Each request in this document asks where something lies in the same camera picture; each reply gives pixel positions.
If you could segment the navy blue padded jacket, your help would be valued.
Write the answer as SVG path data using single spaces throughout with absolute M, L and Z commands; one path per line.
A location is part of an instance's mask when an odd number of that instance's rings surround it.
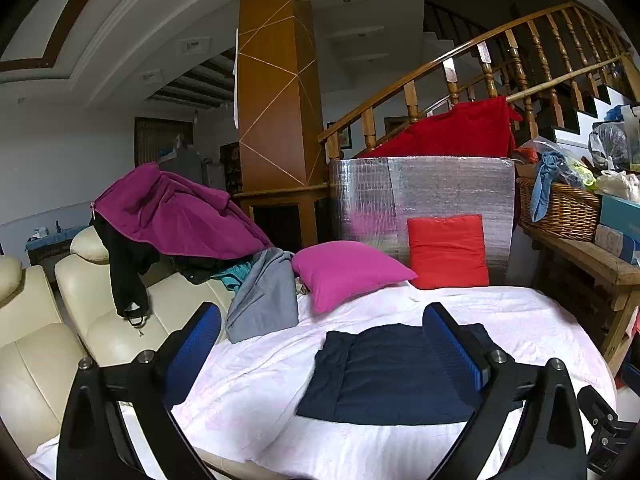
M 390 324 L 327 333 L 296 414 L 352 425 L 448 425 L 468 420 L 476 404 L 460 399 L 420 327 Z

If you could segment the pale pink bed blanket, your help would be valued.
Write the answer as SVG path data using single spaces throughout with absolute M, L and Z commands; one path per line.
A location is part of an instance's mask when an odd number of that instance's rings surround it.
M 608 402 L 614 380 L 574 316 L 524 287 L 420 290 L 387 287 L 317 318 L 298 300 L 295 327 L 213 346 L 186 400 L 172 414 L 190 443 L 209 457 L 254 474 L 311 479 L 425 479 L 461 432 L 444 426 L 355 426 L 299 417 L 296 405 L 331 330 L 358 334 L 387 325 L 419 325 L 424 308 L 442 304 L 461 325 L 482 324 L 518 362 L 562 360 L 575 388 L 593 386 Z

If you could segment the wooden side bench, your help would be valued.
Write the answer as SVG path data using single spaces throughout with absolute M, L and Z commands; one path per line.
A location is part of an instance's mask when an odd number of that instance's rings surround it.
M 639 269 L 593 243 L 524 233 L 539 252 L 533 288 L 574 315 L 616 375 L 639 314 Z

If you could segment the black garment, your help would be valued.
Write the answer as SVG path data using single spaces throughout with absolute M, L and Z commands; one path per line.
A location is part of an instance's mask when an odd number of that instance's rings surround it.
M 91 225 L 108 251 L 112 296 L 117 314 L 135 328 L 141 328 L 151 314 L 149 296 L 141 277 L 153 264 L 160 262 L 163 254 L 149 243 L 135 242 L 122 235 L 97 212 L 91 220 Z M 247 258 L 217 260 L 168 255 L 166 258 L 194 285 L 202 284 L 236 264 L 247 262 Z

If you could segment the red cushion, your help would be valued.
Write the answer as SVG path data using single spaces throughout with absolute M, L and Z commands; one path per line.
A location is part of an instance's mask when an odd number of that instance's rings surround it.
M 418 289 L 489 285 L 483 218 L 464 214 L 407 220 L 411 281 Z

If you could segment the grey garment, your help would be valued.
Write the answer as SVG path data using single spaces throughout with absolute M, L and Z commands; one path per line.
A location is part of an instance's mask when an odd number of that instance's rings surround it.
M 292 252 L 277 247 L 254 255 L 227 313 L 226 334 L 232 344 L 298 324 L 292 258 Z

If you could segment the wicker basket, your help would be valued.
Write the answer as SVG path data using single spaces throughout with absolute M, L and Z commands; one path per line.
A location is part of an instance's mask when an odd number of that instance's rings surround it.
M 520 194 L 520 218 L 523 229 L 537 229 L 548 235 L 567 240 L 592 242 L 600 220 L 601 201 L 597 195 L 579 191 L 567 184 L 552 183 L 547 214 L 533 222 L 530 201 L 533 197 L 534 180 L 517 178 Z

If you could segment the purple fleece jacket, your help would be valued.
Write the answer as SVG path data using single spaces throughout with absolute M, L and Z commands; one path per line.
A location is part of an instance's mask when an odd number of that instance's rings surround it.
M 168 256 L 236 260 L 269 248 L 227 192 L 147 162 L 114 182 L 93 210 L 115 231 Z

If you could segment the patterned beige cloth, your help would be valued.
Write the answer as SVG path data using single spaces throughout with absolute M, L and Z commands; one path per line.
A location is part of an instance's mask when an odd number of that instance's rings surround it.
M 310 289 L 303 283 L 302 279 L 299 276 L 296 276 L 295 278 L 295 289 L 297 295 L 306 296 L 310 294 Z

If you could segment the white plastic bag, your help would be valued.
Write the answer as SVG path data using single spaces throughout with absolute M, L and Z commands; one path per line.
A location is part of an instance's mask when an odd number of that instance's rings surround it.
M 640 182 L 635 174 L 626 171 L 603 170 L 596 179 L 596 189 L 631 203 L 640 203 Z

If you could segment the magenta pillow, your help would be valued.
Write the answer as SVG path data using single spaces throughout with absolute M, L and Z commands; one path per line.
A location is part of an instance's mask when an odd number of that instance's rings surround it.
M 311 293 L 314 314 L 416 278 L 416 272 L 398 260 L 352 240 L 307 247 L 293 257 L 292 268 Z

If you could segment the light blue cloth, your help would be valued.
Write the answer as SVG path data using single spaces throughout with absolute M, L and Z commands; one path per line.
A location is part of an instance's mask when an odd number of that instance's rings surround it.
M 530 221 L 542 220 L 549 209 L 552 183 L 559 177 L 565 165 L 565 156 L 560 152 L 545 152 L 539 156 L 536 177 L 529 201 Z

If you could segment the silver foil insulation panel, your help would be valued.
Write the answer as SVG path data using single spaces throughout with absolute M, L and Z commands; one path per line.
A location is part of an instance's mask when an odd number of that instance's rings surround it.
M 356 240 L 409 262 L 407 221 L 479 214 L 489 283 L 502 285 L 511 252 L 515 168 L 510 158 L 411 156 L 330 163 L 333 224 Z

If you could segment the dark red blanket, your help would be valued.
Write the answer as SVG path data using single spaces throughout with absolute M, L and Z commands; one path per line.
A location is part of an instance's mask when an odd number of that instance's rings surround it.
M 504 96 L 459 103 L 449 112 L 425 117 L 408 126 L 359 158 L 510 157 L 515 148 L 511 122 L 522 120 Z

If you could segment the wooden pillar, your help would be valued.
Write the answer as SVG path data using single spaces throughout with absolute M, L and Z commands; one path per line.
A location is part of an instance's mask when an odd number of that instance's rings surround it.
M 240 0 L 241 207 L 276 246 L 318 240 L 326 149 L 310 0 Z

